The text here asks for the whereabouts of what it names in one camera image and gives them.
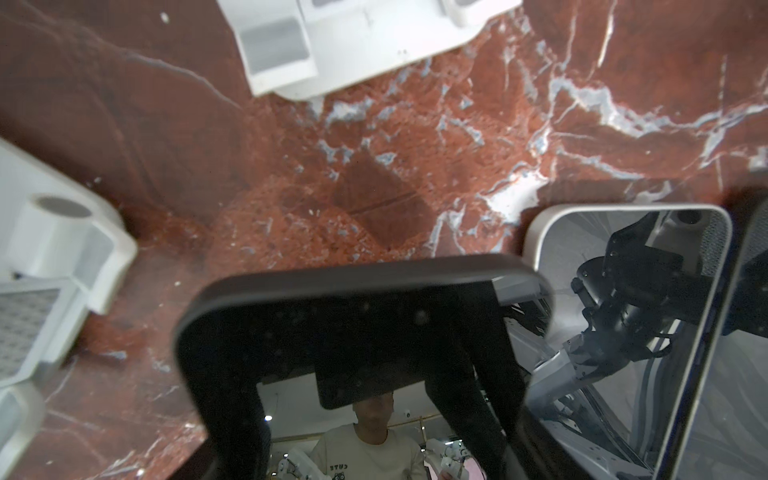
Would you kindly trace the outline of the black phone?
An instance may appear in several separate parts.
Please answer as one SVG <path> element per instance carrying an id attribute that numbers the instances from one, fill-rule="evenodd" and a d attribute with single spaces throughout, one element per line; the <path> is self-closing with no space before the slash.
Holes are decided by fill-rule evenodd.
<path id="1" fill-rule="evenodd" d="M 734 237 L 703 354 L 659 479 L 767 476 L 767 193 L 732 209 Z"/>

